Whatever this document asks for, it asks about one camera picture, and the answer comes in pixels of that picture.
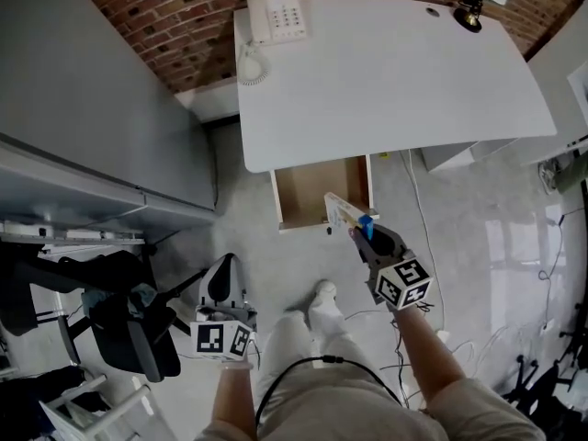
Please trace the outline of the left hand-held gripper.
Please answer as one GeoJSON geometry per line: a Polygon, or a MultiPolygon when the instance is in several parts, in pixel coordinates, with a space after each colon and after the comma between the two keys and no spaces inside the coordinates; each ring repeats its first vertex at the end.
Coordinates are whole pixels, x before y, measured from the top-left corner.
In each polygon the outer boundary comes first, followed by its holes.
{"type": "Polygon", "coordinates": [[[190,323],[195,355],[242,361],[256,333],[256,315],[247,296],[241,260],[233,253],[224,255],[199,283],[195,320],[190,323]]]}

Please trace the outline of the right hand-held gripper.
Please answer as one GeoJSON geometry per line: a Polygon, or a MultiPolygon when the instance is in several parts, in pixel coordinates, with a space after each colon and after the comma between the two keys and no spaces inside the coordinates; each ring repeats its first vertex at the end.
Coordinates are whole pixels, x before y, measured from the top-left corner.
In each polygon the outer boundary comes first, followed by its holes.
{"type": "Polygon", "coordinates": [[[348,232],[367,264],[367,287],[376,304],[400,311],[424,300],[433,277],[398,233],[381,225],[373,226],[370,239],[357,227],[348,232]]]}

